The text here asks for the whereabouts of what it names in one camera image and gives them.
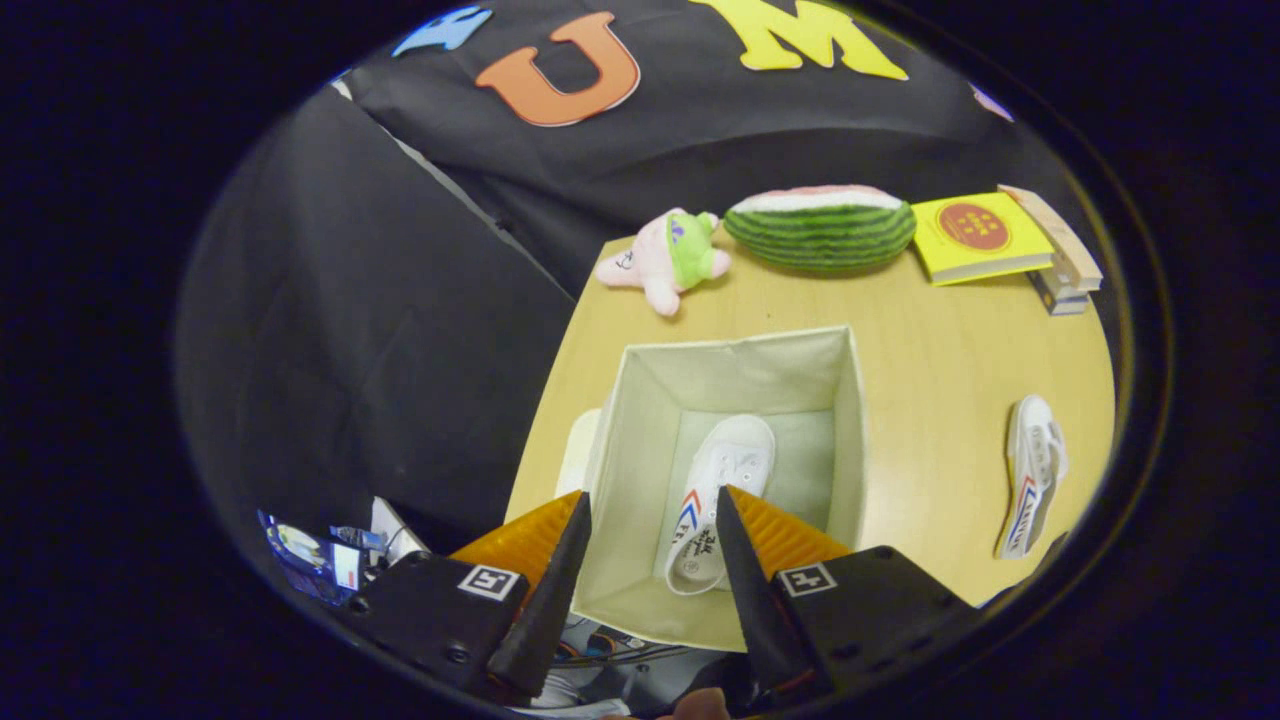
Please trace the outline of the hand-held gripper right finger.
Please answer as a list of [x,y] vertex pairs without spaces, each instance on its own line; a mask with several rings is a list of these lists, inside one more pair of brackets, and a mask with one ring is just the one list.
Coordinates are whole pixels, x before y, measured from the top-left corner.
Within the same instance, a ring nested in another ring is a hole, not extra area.
[[854,551],[735,486],[716,528],[746,652],[772,711],[914,683],[980,620],[906,555]]

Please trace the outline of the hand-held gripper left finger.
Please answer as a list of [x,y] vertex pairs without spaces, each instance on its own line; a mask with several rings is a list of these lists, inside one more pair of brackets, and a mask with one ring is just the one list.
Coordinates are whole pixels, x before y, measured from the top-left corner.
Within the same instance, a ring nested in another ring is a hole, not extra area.
[[490,701],[545,685],[593,533],[573,491],[463,548],[407,553],[340,607],[361,641],[407,667]]

